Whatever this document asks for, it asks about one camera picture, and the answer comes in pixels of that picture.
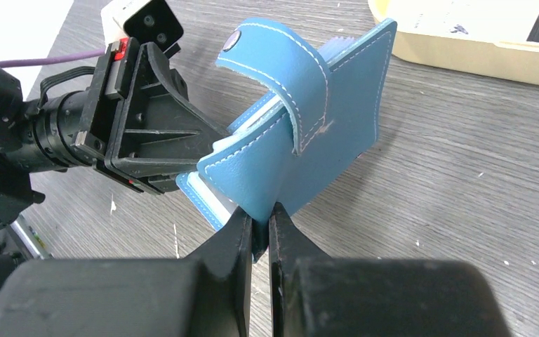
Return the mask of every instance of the gray wooden table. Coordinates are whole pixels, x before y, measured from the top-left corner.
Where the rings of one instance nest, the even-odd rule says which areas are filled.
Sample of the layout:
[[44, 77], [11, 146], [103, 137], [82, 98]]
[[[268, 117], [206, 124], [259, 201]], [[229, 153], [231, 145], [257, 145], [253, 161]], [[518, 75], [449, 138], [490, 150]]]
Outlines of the gray wooden table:
[[[75, 0], [51, 55], [103, 46], [106, 3]], [[316, 47], [374, 25], [365, 1], [171, 3], [185, 27], [171, 64], [191, 101], [223, 125], [264, 93], [214, 66], [243, 19], [281, 21]], [[44, 67], [39, 80], [78, 64]], [[88, 84], [78, 79], [53, 94]], [[34, 86], [31, 97], [36, 93]], [[393, 58], [380, 127], [378, 144], [294, 216], [302, 231], [334, 256], [474, 263], [515, 336], [538, 337], [539, 87]], [[57, 257], [183, 256], [213, 233], [180, 192], [136, 194], [87, 168], [35, 175], [33, 182], [47, 200], [27, 217]], [[266, 256], [253, 271], [252, 336], [271, 334], [269, 294]]]

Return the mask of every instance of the beige tray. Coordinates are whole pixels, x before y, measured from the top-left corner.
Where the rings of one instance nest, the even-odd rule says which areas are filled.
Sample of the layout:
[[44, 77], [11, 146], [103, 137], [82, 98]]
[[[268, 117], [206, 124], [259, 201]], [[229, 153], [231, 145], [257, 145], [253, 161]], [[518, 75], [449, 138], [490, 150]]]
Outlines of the beige tray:
[[[392, 1], [399, 0], [368, 0], [375, 23], [386, 18]], [[422, 65], [539, 85], [539, 43], [491, 43], [398, 31], [393, 54]]]

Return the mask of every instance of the blue leather wallet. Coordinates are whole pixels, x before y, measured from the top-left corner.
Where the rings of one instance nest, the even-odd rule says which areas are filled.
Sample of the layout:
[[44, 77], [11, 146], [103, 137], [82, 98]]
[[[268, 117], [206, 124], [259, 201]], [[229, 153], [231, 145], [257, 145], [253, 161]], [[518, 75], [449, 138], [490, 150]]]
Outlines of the blue leather wallet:
[[319, 50], [271, 20], [237, 27], [216, 64], [269, 92], [197, 171], [177, 178], [215, 229], [237, 205], [261, 224], [277, 201], [294, 214], [375, 143], [396, 27], [387, 19], [360, 39], [337, 37]]

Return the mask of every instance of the robotic arm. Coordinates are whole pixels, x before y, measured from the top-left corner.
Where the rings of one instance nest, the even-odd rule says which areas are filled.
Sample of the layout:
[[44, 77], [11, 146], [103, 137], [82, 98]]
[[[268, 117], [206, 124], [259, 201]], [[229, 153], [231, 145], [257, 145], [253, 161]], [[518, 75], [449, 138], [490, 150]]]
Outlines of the robotic arm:
[[[166, 2], [129, 3], [139, 6], [103, 11], [136, 14], [105, 24], [111, 43], [96, 66], [45, 79], [38, 99], [24, 102], [19, 81], [0, 68], [0, 232], [19, 247], [36, 246], [20, 234], [20, 212], [45, 198], [31, 173], [91, 166], [162, 194], [228, 136], [189, 103], [187, 84], [168, 67], [182, 28]], [[163, 38], [144, 28], [160, 15]], [[48, 96], [83, 75], [93, 76], [85, 91]], [[466, 263], [332, 258], [281, 204], [265, 228], [274, 336], [509, 336], [488, 284]], [[237, 209], [179, 260], [23, 262], [45, 253], [0, 251], [0, 336], [248, 336], [255, 229]]]

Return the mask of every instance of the leather strap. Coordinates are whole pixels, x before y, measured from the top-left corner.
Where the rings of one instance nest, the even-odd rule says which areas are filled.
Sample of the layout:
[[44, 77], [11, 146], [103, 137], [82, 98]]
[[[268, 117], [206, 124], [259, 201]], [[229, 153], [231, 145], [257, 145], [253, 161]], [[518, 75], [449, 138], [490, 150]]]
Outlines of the leather strap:
[[238, 204], [266, 223], [276, 201], [290, 215], [310, 202], [378, 137], [378, 110], [396, 22], [357, 39], [335, 38], [318, 51], [283, 25], [248, 19], [217, 64], [270, 92], [229, 126], [181, 190], [214, 228]]

